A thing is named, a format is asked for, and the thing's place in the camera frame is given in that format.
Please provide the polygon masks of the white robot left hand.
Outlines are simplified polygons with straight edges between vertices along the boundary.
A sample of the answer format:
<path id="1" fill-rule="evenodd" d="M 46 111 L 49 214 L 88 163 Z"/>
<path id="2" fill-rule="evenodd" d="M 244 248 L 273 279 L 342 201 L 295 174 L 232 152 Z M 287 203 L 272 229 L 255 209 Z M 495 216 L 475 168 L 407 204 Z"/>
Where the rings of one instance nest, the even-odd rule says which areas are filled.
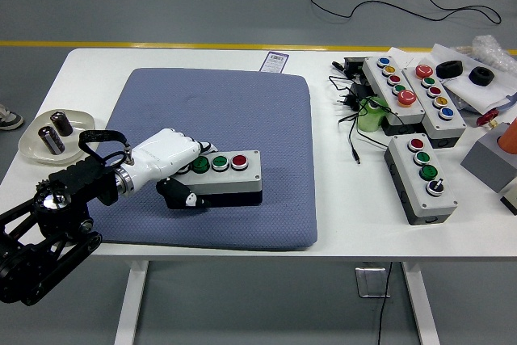
<path id="1" fill-rule="evenodd" d="M 118 168 L 119 193 L 131 196 L 148 182 L 168 208 L 205 208 L 208 202 L 173 178 L 201 155 L 216 152 L 210 142 L 195 141 L 172 128 L 165 128 L 132 149 L 132 161 Z"/>

